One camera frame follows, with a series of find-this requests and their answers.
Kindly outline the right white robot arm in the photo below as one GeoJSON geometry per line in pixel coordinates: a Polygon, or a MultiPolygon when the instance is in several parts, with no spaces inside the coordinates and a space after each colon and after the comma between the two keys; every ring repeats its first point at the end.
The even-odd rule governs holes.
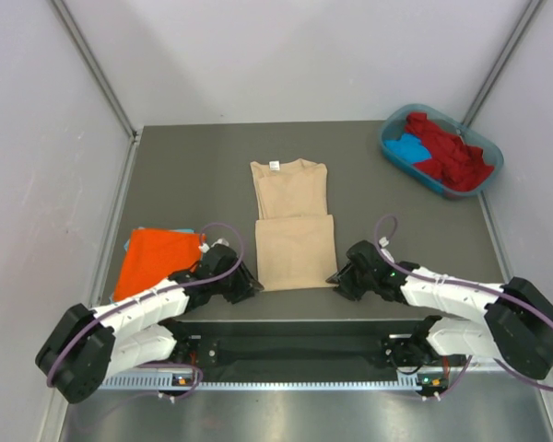
{"type": "Polygon", "coordinates": [[[481,284],[434,273],[362,240],[347,263],[328,278],[342,297],[358,301],[373,292],[388,302],[432,308],[407,338],[386,338],[397,366],[432,365],[444,356],[491,358],[514,373],[543,380],[553,367],[553,305],[529,281],[481,284]]]}

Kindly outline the beige t shirt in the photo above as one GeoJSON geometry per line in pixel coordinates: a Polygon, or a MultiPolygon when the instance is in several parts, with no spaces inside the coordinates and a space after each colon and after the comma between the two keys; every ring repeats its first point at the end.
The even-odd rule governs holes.
{"type": "Polygon", "coordinates": [[[258,206],[257,272],[267,292],[329,287],[337,272],[327,167],[299,158],[250,163],[258,206]]]}

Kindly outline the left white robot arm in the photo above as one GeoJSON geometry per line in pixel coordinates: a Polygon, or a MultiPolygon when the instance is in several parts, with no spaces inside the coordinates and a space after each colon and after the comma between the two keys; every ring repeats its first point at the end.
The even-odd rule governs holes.
{"type": "Polygon", "coordinates": [[[136,295],[98,308],[69,308],[37,353],[35,365],[48,387],[69,403],[80,403],[126,370],[188,364],[193,350],[178,317],[214,296],[237,304],[263,289],[235,250],[215,243],[190,267],[136,295]]]}

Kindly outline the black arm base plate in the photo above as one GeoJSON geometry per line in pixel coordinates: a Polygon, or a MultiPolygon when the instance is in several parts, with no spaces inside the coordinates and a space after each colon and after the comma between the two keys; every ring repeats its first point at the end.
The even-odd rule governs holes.
{"type": "Polygon", "coordinates": [[[415,320],[164,321],[178,341],[177,362],[220,381],[369,378],[423,367],[457,367],[412,342],[415,320]]]}

